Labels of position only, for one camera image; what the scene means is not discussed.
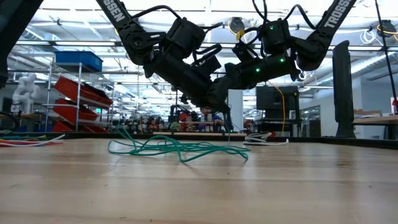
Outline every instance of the black monitor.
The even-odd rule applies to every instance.
[[[280,86],[285,100],[285,114],[289,117],[290,110],[296,110],[299,88],[297,86]],[[256,109],[265,110],[267,118],[283,117],[282,95],[273,86],[258,86],[256,88]]]

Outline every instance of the ceiling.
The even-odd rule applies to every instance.
[[[150,1],[124,1],[128,11],[131,14],[136,14],[147,8],[164,4],[165,1],[150,0]],[[259,9],[262,9],[262,1],[256,1]],[[267,1],[268,18],[276,20],[284,17],[295,4],[300,4],[309,19],[313,24],[316,24],[323,12],[328,9],[332,0],[325,1],[309,1],[309,0],[285,0],[285,1]],[[396,11],[391,10],[396,6],[396,0],[379,0],[381,14],[383,19],[390,19],[394,25],[398,23]],[[221,1],[221,0],[203,0],[203,1],[189,1],[186,0],[168,0],[167,5],[174,9],[180,16],[187,17],[188,20],[198,25],[212,25],[217,22],[224,22],[228,24],[232,17],[242,17],[246,27],[258,26],[262,23],[259,15],[254,11],[251,0],[235,0],[235,1]],[[168,11],[156,11],[139,18],[139,22],[147,31],[167,31],[175,17]],[[289,18],[291,26],[291,34],[296,37],[306,38],[311,34],[311,30],[306,25],[302,16],[298,11],[295,11]],[[344,40],[349,40],[352,46],[381,46],[380,38],[372,30],[367,30],[371,26],[377,24],[377,14],[374,7],[373,0],[358,0],[356,7],[353,8],[349,16],[345,19],[340,30],[335,35],[332,45],[339,44]],[[249,41],[254,36],[253,34],[245,35],[246,41]],[[64,41],[119,41],[119,37],[115,29],[109,23],[105,14],[100,10],[99,5],[95,0],[45,0],[41,8],[36,12],[30,25],[28,26],[21,40],[64,40]],[[228,26],[220,27],[209,32],[205,39],[206,43],[236,43],[235,35],[231,33]],[[388,46],[398,46],[398,41],[395,38],[387,38]],[[104,72],[102,76],[86,77],[88,82],[96,82],[98,78],[104,80],[111,80],[113,82],[124,83],[123,93],[120,104],[135,105],[135,111],[138,111],[138,106],[143,110],[152,111],[154,114],[162,114],[165,116],[169,113],[169,108],[172,103],[175,103],[175,92],[171,91],[170,85],[157,85],[151,83],[164,83],[164,80],[158,76],[146,79],[142,75],[143,69],[134,65],[126,58],[126,53],[122,47],[71,47],[71,46],[28,46],[17,45],[14,50],[23,55],[31,57],[36,61],[44,64],[50,64],[53,60],[54,50],[90,50],[95,54],[100,55],[104,60],[103,69],[109,73]],[[364,59],[373,57],[377,52],[352,52],[351,60]],[[331,60],[331,53],[326,56],[323,65],[328,64]],[[239,63],[239,60],[232,54],[230,49],[224,49],[217,55],[221,64],[228,62]],[[37,68],[42,67],[26,58],[11,54],[12,62],[9,62],[13,68]],[[192,63],[193,59],[187,58],[187,63]],[[276,78],[271,80],[275,85],[289,85],[292,80],[289,76]],[[134,94],[139,97],[139,101],[128,101],[129,95]],[[310,95],[312,91],[306,91],[306,95]],[[255,108],[255,92],[245,91],[244,95],[244,110],[246,116],[252,116],[256,111]]]

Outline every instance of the blue storage bin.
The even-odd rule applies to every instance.
[[[58,51],[55,52],[55,63],[68,71],[78,72],[79,64],[83,64],[83,72],[102,72],[102,60],[89,51]]]

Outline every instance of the wooden table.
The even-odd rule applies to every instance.
[[[0,148],[0,223],[398,223],[398,151],[291,143],[182,164],[107,143]]]
[[[358,118],[353,121],[353,125],[365,126],[385,126],[387,127],[388,139],[396,140],[397,133],[395,128],[398,125],[398,115],[395,116],[380,116],[374,118]]]

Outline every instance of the black stand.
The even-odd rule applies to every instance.
[[[338,123],[336,137],[356,138],[354,134],[353,86],[349,41],[343,41],[333,49],[333,89],[335,94],[335,120]]]

